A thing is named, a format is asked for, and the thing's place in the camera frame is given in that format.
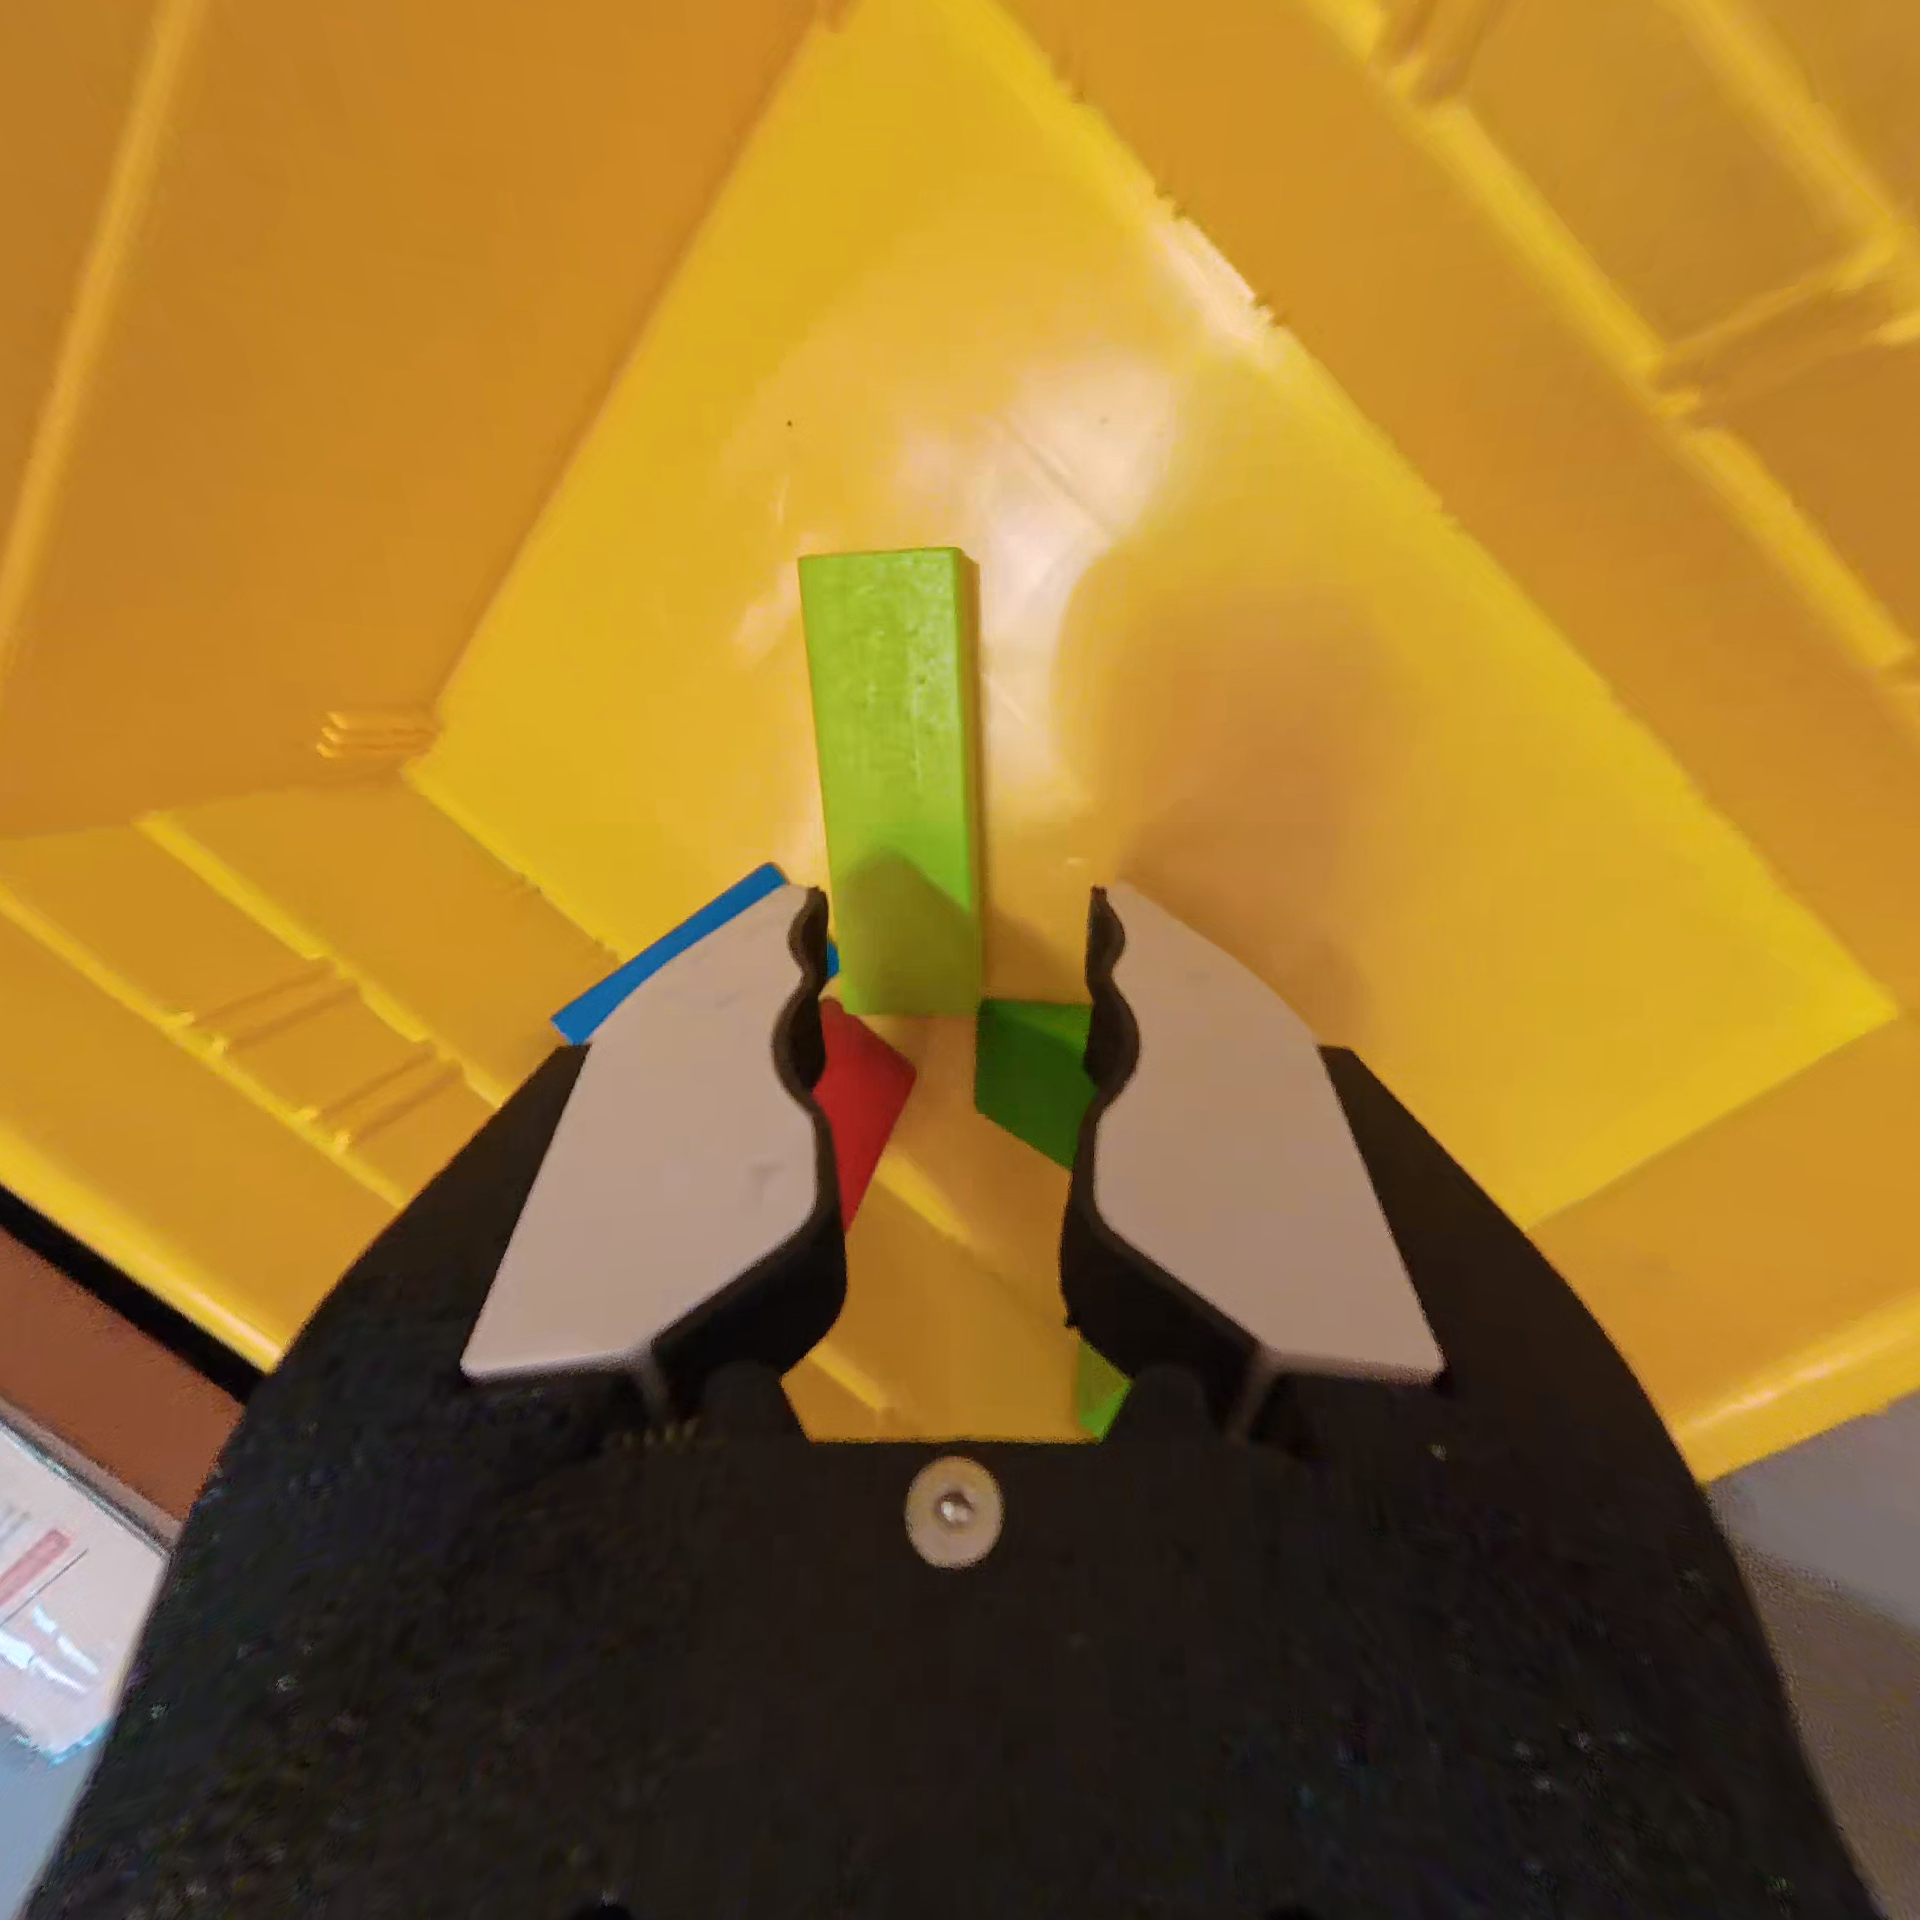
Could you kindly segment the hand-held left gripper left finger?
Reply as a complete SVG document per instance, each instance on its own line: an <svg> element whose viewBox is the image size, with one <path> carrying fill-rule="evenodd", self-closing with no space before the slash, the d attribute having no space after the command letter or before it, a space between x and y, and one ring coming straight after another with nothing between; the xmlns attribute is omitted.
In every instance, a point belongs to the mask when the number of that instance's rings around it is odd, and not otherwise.
<svg viewBox="0 0 1920 1920"><path fill-rule="evenodd" d="M826 1072L827 898L782 882L640 983L580 1052L472 1325L476 1384L617 1375L656 1422L789 1375L848 1296Z"/></svg>

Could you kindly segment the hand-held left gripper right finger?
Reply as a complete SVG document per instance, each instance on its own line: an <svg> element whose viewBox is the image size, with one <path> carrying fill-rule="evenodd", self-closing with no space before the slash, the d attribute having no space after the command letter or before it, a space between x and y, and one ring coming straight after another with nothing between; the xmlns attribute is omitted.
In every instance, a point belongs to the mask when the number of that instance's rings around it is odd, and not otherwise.
<svg viewBox="0 0 1920 1920"><path fill-rule="evenodd" d="M1073 1328L1132 1383L1185 1369L1235 1434L1297 1375L1434 1384L1442 1343L1307 1022L1121 880L1091 893L1086 983Z"/></svg>

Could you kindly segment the light green wooden block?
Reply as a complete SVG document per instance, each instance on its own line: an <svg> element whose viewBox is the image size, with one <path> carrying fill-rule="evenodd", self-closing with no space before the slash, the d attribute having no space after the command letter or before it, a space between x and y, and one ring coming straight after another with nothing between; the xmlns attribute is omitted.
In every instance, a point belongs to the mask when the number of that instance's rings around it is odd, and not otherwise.
<svg viewBox="0 0 1920 1920"><path fill-rule="evenodd" d="M977 566L955 545L798 561L843 1002L972 1017L986 934Z"/></svg>

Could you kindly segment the yellow plastic bin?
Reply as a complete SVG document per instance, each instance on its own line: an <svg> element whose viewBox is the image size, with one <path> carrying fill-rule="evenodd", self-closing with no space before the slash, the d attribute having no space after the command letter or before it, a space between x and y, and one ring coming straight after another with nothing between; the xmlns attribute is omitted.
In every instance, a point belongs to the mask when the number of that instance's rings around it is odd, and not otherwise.
<svg viewBox="0 0 1920 1920"><path fill-rule="evenodd" d="M5 1185L241 1396L977 592L1704 1478L1915 1394L1915 5L5 5Z"/></svg>

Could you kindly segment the red wooden block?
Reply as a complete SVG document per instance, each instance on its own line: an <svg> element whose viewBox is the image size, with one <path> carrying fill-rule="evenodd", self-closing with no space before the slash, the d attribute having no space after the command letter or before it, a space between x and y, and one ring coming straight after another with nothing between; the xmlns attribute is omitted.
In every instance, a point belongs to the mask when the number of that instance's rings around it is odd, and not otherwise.
<svg viewBox="0 0 1920 1920"><path fill-rule="evenodd" d="M820 1022L824 1072L814 1096L829 1126L840 1216L848 1232L916 1085L916 1066L840 998L820 1001Z"/></svg>

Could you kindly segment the blue wooden block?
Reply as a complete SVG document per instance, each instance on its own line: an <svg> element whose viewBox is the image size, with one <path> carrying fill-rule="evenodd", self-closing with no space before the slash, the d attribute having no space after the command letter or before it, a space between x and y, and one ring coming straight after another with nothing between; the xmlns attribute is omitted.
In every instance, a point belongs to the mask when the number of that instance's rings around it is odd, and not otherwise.
<svg viewBox="0 0 1920 1920"><path fill-rule="evenodd" d="M734 1087L780 1074L780 1023L840 975L826 908L764 864L563 1007L553 1025L584 1048L587 1087L617 1087L624 1069L718 1069Z"/></svg>

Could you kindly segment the dark green wooden block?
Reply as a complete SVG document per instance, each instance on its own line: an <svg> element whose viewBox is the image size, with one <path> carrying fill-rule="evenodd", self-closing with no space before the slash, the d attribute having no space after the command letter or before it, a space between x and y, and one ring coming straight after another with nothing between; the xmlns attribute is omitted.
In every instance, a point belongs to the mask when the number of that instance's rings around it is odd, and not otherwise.
<svg viewBox="0 0 1920 1920"><path fill-rule="evenodd" d="M986 998L977 1009L973 1108L994 1134L980 1257L1021 1312L1073 1336L1073 1417L1100 1440L1132 1383L1089 1342L1061 1288L1068 1181L1092 1100L1089 1028L1084 1002Z"/></svg>

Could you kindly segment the white printed paper sheet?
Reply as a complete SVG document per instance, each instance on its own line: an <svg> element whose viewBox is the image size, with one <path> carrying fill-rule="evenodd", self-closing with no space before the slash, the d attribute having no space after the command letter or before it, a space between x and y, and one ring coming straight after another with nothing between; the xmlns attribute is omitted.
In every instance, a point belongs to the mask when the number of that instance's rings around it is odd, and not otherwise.
<svg viewBox="0 0 1920 1920"><path fill-rule="evenodd" d="M3 1406L5 1734L64 1761L107 1733L179 1519Z"/></svg>

